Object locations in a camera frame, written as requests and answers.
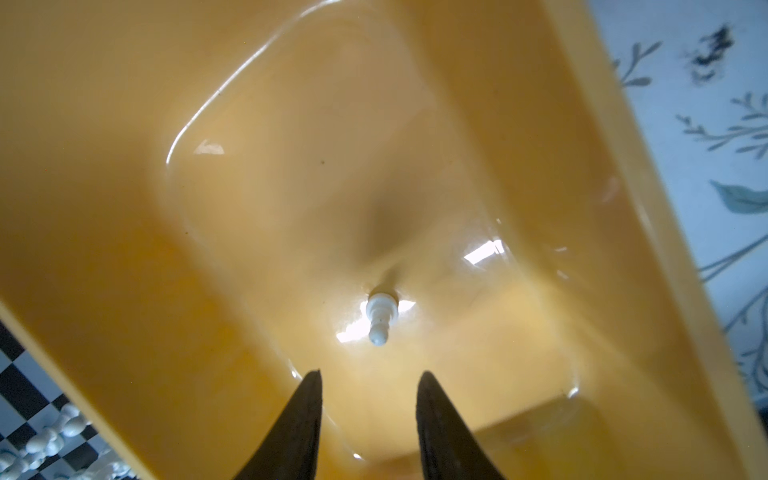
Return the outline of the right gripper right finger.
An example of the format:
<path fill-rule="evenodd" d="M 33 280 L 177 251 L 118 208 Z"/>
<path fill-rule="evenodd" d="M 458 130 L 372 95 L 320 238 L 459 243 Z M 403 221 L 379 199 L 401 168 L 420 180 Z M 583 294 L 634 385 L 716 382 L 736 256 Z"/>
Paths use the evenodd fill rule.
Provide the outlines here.
<path fill-rule="evenodd" d="M 430 371 L 419 380 L 416 420 L 425 479 L 504 478 Z"/>

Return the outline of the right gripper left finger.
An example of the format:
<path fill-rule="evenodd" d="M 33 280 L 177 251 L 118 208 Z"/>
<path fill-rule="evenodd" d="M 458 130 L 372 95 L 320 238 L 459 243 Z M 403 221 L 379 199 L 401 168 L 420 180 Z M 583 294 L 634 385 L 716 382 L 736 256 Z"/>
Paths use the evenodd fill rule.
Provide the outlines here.
<path fill-rule="evenodd" d="M 234 479 L 314 479 L 322 407 L 322 376 L 310 371 Z"/>

